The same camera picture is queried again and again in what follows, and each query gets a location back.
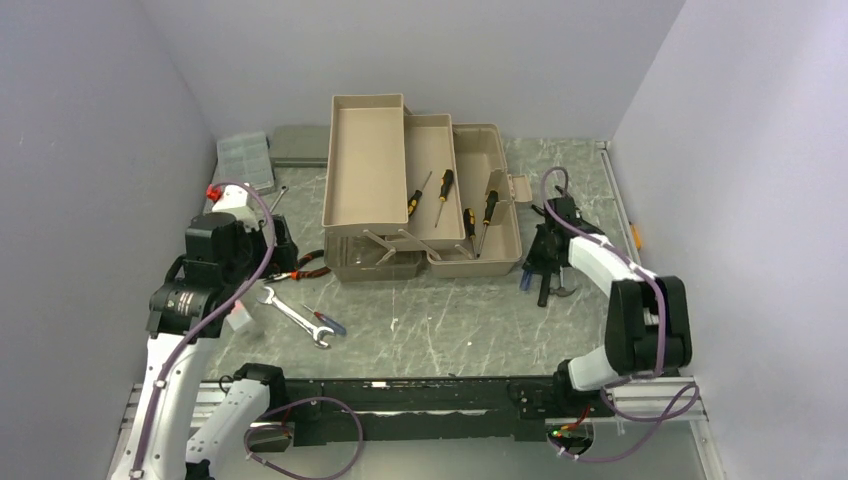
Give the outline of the orange black needle nose pliers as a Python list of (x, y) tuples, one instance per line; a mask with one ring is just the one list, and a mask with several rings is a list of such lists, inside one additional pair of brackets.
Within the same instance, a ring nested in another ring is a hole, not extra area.
[(279, 264), (273, 264), (262, 277), (262, 281), (265, 284), (271, 284), (289, 279), (299, 281), (323, 277), (331, 272), (331, 269), (328, 266), (324, 265), (320, 268), (310, 270), (306, 268), (306, 265), (313, 260), (322, 259), (324, 257), (325, 250), (318, 249), (304, 254), (294, 262), (293, 266), (280, 266)]

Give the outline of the short claw hammer black grip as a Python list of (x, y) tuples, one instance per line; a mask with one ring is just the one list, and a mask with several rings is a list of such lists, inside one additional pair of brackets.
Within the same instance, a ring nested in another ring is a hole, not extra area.
[(569, 288), (566, 285), (566, 268), (561, 267), (558, 273), (558, 287), (552, 288), (551, 293), (560, 298), (566, 298), (576, 292), (575, 288)]

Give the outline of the small blue precision screwdriver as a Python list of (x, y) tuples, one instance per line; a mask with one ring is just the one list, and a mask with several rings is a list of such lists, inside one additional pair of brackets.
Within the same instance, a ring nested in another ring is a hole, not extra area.
[(317, 320), (319, 320), (324, 326), (333, 330), (337, 335), (346, 336), (347, 329), (338, 321), (333, 319), (332, 317), (326, 315), (323, 312), (316, 311), (310, 308), (308, 305), (303, 304), (303, 307), (309, 311)]

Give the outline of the large black yellow screwdriver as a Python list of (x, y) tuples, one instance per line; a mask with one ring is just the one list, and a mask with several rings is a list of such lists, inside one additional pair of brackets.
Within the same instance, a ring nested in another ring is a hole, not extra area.
[(439, 190), (439, 209), (436, 214), (436, 220), (434, 222), (434, 227), (437, 228), (441, 219), (442, 212), (444, 210), (444, 206), (447, 202), (450, 191), (455, 182), (455, 173), (453, 169), (446, 169), (441, 177), (440, 190)]
[(483, 249), (485, 239), (486, 239), (486, 236), (487, 236), (487, 231), (488, 231), (489, 225), (491, 223), (491, 220), (492, 220), (492, 217), (493, 217), (493, 214), (494, 214), (494, 210), (496, 208), (498, 201), (499, 201), (499, 192), (497, 190), (490, 190), (489, 193), (487, 194), (486, 201), (485, 201), (483, 226), (482, 226), (481, 235), (480, 235), (477, 257), (480, 257), (481, 254), (482, 254), (482, 249)]

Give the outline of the small black yellow screwdriver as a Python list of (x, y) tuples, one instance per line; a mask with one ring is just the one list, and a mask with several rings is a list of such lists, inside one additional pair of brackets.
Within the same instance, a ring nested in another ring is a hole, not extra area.
[(428, 173), (428, 175), (426, 176), (424, 182), (421, 184), (421, 186), (419, 188), (415, 189), (413, 194), (409, 198), (409, 200), (407, 202), (407, 215), (408, 215), (409, 219), (411, 219), (412, 216), (414, 215), (414, 213), (416, 212), (418, 205), (421, 201), (421, 198), (423, 197), (423, 191), (426, 188), (427, 183), (429, 182), (430, 178), (432, 177), (432, 174), (433, 174), (433, 171), (430, 171)]

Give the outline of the beige plastic toolbox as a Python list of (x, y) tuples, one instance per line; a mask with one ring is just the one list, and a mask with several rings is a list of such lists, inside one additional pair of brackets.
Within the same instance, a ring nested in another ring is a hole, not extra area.
[[(455, 182), (435, 228), (446, 169)], [(407, 202), (430, 171), (409, 219)], [(478, 252), (490, 190), (499, 201), (482, 254), (472, 259), (463, 210), (475, 213)], [(407, 280), (423, 270), (443, 279), (505, 275), (522, 259), (517, 210), (532, 197), (528, 179), (509, 170), (494, 124), (415, 114), (401, 94), (332, 100), (322, 227), (325, 259), (339, 281)]]

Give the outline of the blue handled screwdriver red collar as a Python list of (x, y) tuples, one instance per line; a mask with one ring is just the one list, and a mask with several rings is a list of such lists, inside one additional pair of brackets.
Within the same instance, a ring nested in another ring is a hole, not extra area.
[(524, 271), (521, 277), (519, 288), (522, 292), (527, 292), (532, 284), (533, 274), (530, 271)]

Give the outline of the long claw hammer black grip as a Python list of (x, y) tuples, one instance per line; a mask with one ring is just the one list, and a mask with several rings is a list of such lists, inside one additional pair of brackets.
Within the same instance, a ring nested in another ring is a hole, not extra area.
[(548, 299), (551, 292), (551, 280), (553, 273), (551, 271), (544, 271), (540, 274), (541, 281), (539, 287), (539, 293), (537, 297), (537, 306), (540, 308), (546, 308)]

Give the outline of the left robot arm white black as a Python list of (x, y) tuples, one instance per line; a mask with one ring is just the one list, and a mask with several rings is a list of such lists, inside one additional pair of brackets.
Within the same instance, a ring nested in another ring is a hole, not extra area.
[(254, 419), (275, 419), (287, 406), (282, 369), (248, 363), (212, 415), (192, 429), (233, 298), (257, 276), (268, 247), (261, 230), (225, 212), (195, 217), (185, 245), (150, 298), (147, 369), (115, 479), (213, 479)]

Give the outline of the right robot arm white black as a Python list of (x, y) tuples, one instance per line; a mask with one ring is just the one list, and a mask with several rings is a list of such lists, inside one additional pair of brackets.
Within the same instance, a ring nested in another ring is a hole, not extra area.
[(574, 415), (588, 404), (590, 391), (690, 364), (693, 345), (680, 278), (636, 264), (582, 218), (569, 196), (533, 209), (543, 220), (522, 268), (541, 278), (538, 306), (546, 306), (552, 277), (566, 268), (583, 273), (608, 299), (601, 345), (559, 366), (565, 379), (550, 391), (557, 411)]

